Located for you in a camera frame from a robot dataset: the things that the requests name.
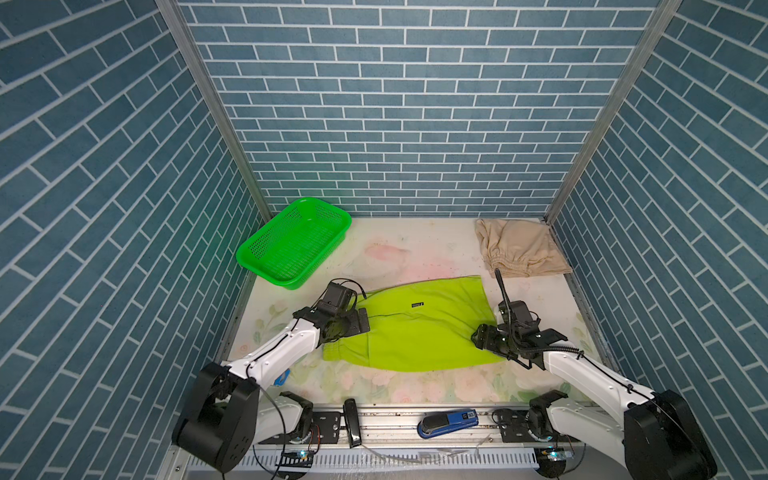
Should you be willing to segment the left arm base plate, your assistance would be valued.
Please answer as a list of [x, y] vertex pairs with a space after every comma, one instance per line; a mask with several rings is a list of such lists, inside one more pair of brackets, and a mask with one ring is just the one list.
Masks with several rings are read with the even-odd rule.
[[301, 420], [297, 427], [288, 433], [289, 444], [337, 444], [342, 430], [342, 414], [333, 411], [316, 411], [310, 420]]

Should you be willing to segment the beige drawstring shorts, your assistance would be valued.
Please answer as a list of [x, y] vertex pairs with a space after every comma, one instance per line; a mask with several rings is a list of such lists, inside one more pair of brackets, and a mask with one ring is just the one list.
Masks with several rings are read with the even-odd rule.
[[488, 270], [504, 278], [565, 275], [572, 272], [551, 229], [529, 220], [478, 219], [475, 234]]

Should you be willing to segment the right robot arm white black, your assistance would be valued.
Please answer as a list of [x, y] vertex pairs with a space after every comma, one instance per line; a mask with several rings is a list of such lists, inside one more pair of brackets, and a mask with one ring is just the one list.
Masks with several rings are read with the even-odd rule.
[[503, 299], [502, 323], [472, 334], [476, 348], [538, 367], [586, 395], [583, 406], [560, 390], [529, 403], [528, 434], [540, 442], [575, 438], [626, 468], [634, 479], [712, 479], [718, 467], [686, 400], [654, 391], [599, 364], [554, 329], [542, 330], [522, 301]]

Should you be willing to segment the black remote-like device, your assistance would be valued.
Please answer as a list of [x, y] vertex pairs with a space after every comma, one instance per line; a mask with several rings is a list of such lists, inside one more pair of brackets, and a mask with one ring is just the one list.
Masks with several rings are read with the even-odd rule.
[[362, 445], [362, 433], [360, 416], [357, 403], [353, 398], [348, 398], [343, 403], [343, 416], [347, 430], [347, 438], [350, 448]]

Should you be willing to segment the green plastic basket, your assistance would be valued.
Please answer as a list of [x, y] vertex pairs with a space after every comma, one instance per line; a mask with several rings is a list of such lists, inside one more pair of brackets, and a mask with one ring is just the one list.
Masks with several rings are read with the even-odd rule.
[[236, 259], [267, 282], [296, 290], [343, 242], [351, 224], [351, 216], [336, 206], [299, 199], [249, 237]]

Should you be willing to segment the lime green shorts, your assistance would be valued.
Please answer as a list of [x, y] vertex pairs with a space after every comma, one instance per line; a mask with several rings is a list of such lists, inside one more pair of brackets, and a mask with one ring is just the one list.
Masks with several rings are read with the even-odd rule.
[[496, 325], [479, 276], [436, 279], [370, 293], [358, 303], [370, 331], [323, 346], [325, 361], [396, 372], [429, 372], [499, 363], [471, 336]]

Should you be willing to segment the left circuit board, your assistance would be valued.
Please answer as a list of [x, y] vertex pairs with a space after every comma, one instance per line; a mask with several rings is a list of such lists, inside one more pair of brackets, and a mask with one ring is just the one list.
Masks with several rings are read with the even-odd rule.
[[279, 455], [277, 467], [281, 469], [310, 469], [314, 463], [314, 452], [291, 451]]

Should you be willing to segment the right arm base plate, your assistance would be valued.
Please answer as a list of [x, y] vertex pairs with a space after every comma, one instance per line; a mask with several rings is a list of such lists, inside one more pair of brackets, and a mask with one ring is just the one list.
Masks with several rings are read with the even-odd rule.
[[499, 428], [502, 440], [505, 443], [537, 442], [541, 444], [554, 444], [557, 441], [580, 443], [580, 440], [575, 437], [557, 432], [552, 426], [548, 415], [537, 409], [512, 410], [501, 408], [492, 412], [491, 420]]

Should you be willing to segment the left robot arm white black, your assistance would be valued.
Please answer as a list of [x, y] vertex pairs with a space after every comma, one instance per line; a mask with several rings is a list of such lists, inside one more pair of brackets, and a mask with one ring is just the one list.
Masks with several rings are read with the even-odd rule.
[[267, 390], [320, 347], [369, 332], [367, 312], [357, 304], [366, 296], [358, 282], [333, 279], [264, 345], [227, 364], [206, 365], [187, 395], [173, 444], [226, 474], [264, 440], [318, 443], [312, 403], [291, 392], [271, 396]]

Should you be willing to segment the right circuit board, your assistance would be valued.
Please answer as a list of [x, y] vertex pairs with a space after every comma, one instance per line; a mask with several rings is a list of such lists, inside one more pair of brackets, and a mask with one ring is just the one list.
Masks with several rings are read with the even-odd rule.
[[536, 473], [546, 479], [558, 479], [567, 470], [568, 457], [562, 449], [535, 449]]

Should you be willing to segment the white blue paper card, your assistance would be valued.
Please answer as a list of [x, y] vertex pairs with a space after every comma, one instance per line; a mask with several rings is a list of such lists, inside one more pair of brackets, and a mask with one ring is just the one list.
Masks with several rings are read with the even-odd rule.
[[289, 375], [291, 373], [290, 369], [286, 369], [281, 375], [279, 375], [273, 382], [274, 386], [283, 386], [285, 382], [287, 381]]

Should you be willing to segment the circuit board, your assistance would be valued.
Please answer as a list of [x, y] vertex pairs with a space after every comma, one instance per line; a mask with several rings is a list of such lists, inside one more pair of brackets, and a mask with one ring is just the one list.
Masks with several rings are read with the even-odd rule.
[[568, 457], [562, 449], [535, 449], [536, 473], [546, 479], [558, 479], [567, 470]]
[[314, 463], [314, 452], [291, 451], [279, 455], [277, 467], [281, 469], [310, 469]]

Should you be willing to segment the blue black stapler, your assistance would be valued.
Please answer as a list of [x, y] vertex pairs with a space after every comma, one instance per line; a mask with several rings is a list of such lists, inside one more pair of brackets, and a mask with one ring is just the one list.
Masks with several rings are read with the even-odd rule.
[[460, 409], [431, 413], [420, 420], [417, 433], [422, 439], [446, 435], [479, 424], [475, 409]]

